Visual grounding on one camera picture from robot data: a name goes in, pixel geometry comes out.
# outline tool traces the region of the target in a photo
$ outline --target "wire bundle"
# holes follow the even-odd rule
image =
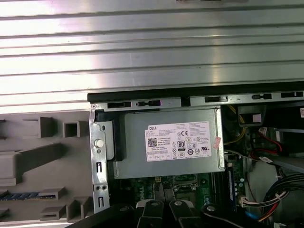
[[[236,111],[236,109],[235,109],[233,106],[228,105],[228,108],[229,108],[234,114],[237,114],[237,111]],[[243,119],[242,116],[239,116],[239,120],[240,120],[240,122],[241,122],[242,124],[245,123],[245,120]],[[243,127],[243,128],[242,128],[241,134],[240,134],[237,138],[235,138],[234,140],[231,140],[231,141],[229,141],[229,142],[224,143],[224,145],[229,145],[229,144],[236,143],[236,142],[240,141],[240,140],[244,137],[245,133],[246,133],[246,128]]]
[[[283,151],[283,148],[282,148],[282,146],[281,146],[280,143],[278,143],[277,141],[274,141],[274,140],[272,140],[272,139],[266,137],[266,136],[265,136],[264,134],[262,134],[261,132],[259,132],[258,134],[259,134],[263,139],[266,139],[266,140],[268,140],[268,141],[274,143],[274,144],[277,146],[277,148],[278,148],[278,150],[279,150],[280,152]],[[252,159],[254,159],[254,160],[257,160],[257,157],[255,156],[255,152],[262,151],[262,152],[267,152],[267,153],[269,153],[269,154],[277,155],[277,154],[278,154],[278,150],[269,150],[269,149],[264,149],[264,148],[255,148],[255,149],[250,153],[250,157],[251,157]]]
[[[290,191],[304,190],[304,185],[295,184],[302,181],[304,181],[304,174],[294,174],[283,177],[271,186],[266,193],[263,202],[256,203],[245,199],[243,200],[243,203],[250,207],[263,208],[263,216],[259,219],[259,221],[264,221],[274,213],[280,201],[286,198]]]

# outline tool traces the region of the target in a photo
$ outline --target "green circuit board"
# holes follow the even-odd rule
[[[211,203],[208,173],[131,179],[135,201],[152,199],[153,184],[156,182],[170,184],[176,199],[189,200],[197,209]]]
[[[234,155],[226,160],[232,164],[237,194],[245,195],[243,160]],[[206,204],[215,203],[214,184],[211,180],[211,173],[114,180],[110,193],[113,203],[123,202],[136,206],[143,199],[153,199],[154,183],[165,182],[172,186],[176,199],[189,200],[200,210]]]
[[[234,174],[234,184],[236,188],[237,195],[246,195],[245,192],[245,174],[243,168],[243,157],[234,156],[227,159],[228,163],[232,164],[233,174]]]

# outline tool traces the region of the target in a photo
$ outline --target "yellow wire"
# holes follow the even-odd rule
[[[228,108],[230,108],[230,110],[231,110],[234,114],[237,114],[237,111],[236,111],[236,109],[235,109],[233,106],[228,105]],[[239,116],[239,120],[240,120],[240,122],[241,122],[242,124],[245,123],[245,121],[244,121],[244,119],[243,119],[242,116]],[[236,139],[234,139],[234,140],[232,140],[232,141],[229,141],[229,142],[226,142],[226,143],[224,143],[224,145],[229,145],[229,144],[236,143],[236,142],[240,141],[240,140],[244,137],[245,134],[246,134],[246,128],[243,127],[241,134],[240,134]]]
[[[262,218],[259,220],[259,222],[264,221],[265,219],[267,219],[268,217],[270,217],[272,214],[273,214],[273,213],[271,213],[270,215],[267,215],[267,216],[265,216],[265,217],[262,217]]]

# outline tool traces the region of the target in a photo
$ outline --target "motherboard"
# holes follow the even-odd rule
[[[245,194],[243,158],[237,155],[227,156],[226,171],[222,175],[226,180],[221,182],[226,189],[224,193],[229,192],[230,207],[235,210],[238,206],[236,200],[238,194]],[[117,202],[136,206],[136,203],[141,200],[153,199],[153,185],[157,182],[170,184],[176,199],[191,201],[199,210],[204,205],[216,203],[216,189],[212,173],[115,180],[111,186],[113,194],[110,199],[119,198]]]

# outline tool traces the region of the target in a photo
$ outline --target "power supply label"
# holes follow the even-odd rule
[[[151,125],[145,140],[148,162],[211,156],[209,122]]]

